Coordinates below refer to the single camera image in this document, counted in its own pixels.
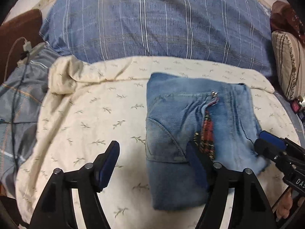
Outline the person's hand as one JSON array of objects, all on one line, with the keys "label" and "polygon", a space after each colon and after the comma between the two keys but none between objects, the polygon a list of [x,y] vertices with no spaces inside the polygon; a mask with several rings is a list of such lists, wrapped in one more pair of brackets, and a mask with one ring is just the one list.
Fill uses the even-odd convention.
[{"label": "person's hand", "polygon": [[292,190],[289,189],[284,196],[280,199],[276,215],[278,219],[287,219],[290,214],[290,209],[293,205],[293,199],[292,199]]}]

